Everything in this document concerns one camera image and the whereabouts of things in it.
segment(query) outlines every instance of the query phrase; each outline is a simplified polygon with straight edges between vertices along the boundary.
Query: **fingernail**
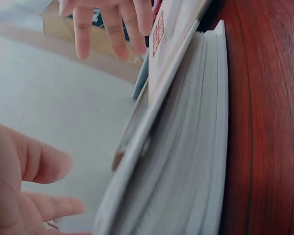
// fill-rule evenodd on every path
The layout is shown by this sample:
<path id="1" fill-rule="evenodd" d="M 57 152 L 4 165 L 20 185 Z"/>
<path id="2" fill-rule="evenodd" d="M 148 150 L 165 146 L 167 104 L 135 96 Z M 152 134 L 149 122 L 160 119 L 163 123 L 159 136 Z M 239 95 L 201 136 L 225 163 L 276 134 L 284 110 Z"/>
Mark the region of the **fingernail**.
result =
<path id="1" fill-rule="evenodd" d="M 63 14 L 63 11 L 65 9 L 65 7 L 68 4 L 68 0 L 59 0 L 60 4 L 59 4 L 59 15 L 61 16 Z"/>
<path id="2" fill-rule="evenodd" d="M 127 61 L 129 59 L 129 51 L 127 45 L 113 47 L 113 51 L 119 59 L 122 59 L 124 61 Z"/>

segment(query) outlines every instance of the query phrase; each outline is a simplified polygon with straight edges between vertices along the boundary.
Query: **finger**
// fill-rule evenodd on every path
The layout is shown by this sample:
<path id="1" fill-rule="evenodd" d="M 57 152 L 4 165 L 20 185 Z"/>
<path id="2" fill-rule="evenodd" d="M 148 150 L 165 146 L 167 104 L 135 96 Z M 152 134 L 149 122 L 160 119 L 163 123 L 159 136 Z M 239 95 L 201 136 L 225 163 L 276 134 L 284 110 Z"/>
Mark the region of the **finger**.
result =
<path id="1" fill-rule="evenodd" d="M 77 5 L 77 0 L 59 0 L 59 15 L 67 16 L 72 14 Z"/>
<path id="2" fill-rule="evenodd" d="M 127 60 L 129 53 L 127 43 L 125 41 L 119 7 L 104 7 L 100 10 L 100 12 L 113 51 L 121 59 Z"/>
<path id="3" fill-rule="evenodd" d="M 57 230 L 48 229 L 47 235 L 93 235 L 92 233 L 62 233 Z"/>
<path id="4" fill-rule="evenodd" d="M 127 33 L 137 54 L 146 53 L 145 37 L 140 33 L 137 24 L 137 15 L 132 0 L 125 0 L 119 5 L 119 11 L 123 18 Z"/>
<path id="5" fill-rule="evenodd" d="M 75 46 L 80 59 L 87 59 L 91 45 L 94 8 L 78 6 L 73 11 Z"/>
<path id="6" fill-rule="evenodd" d="M 85 212 L 84 203 L 76 198 L 55 197 L 34 192 L 22 192 L 22 194 L 34 203 L 44 222 Z"/>
<path id="7" fill-rule="evenodd" d="M 2 126 L 17 150 L 22 180 L 49 184 L 64 178 L 72 168 L 70 156 L 45 143 Z"/>
<path id="8" fill-rule="evenodd" d="M 133 0 L 136 14 L 137 23 L 140 32 L 148 36 L 151 32 L 153 17 L 150 0 Z"/>

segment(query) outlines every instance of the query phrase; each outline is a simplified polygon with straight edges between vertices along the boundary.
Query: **white surface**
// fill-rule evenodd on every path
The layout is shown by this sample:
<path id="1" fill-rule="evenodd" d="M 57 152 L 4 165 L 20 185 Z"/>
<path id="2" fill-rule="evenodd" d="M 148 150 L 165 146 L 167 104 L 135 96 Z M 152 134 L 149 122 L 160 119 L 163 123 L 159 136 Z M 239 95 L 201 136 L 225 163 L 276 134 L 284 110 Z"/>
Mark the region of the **white surface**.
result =
<path id="1" fill-rule="evenodd" d="M 61 56 L 0 37 L 0 122 L 71 153 L 73 169 L 50 185 L 23 188 L 85 201 L 89 213 L 64 231 L 89 230 L 109 183 L 133 85 Z"/>
<path id="2" fill-rule="evenodd" d="M 52 0 L 0 0 L 0 23 L 44 32 L 41 13 Z"/>

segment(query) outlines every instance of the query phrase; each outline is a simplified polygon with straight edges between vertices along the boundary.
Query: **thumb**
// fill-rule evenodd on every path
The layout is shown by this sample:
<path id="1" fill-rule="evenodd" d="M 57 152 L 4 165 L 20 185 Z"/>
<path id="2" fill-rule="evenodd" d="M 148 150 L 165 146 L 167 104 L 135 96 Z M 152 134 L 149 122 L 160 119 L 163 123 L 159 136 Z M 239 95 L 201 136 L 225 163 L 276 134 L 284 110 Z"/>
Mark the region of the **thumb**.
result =
<path id="1" fill-rule="evenodd" d="M 70 156 L 54 147 L 3 127 L 17 151 L 22 180 L 49 184 L 64 178 L 72 168 Z"/>

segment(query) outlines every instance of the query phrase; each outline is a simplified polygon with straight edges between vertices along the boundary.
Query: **red wooden surface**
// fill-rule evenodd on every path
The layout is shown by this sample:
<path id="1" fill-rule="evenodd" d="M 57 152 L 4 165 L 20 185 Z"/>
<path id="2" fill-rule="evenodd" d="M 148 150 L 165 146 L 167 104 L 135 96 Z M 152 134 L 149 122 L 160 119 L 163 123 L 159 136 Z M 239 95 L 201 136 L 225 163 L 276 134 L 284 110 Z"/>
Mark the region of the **red wooden surface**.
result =
<path id="1" fill-rule="evenodd" d="M 294 234 L 294 0 L 214 5 L 210 26 L 225 20 L 229 62 L 220 233 Z"/>

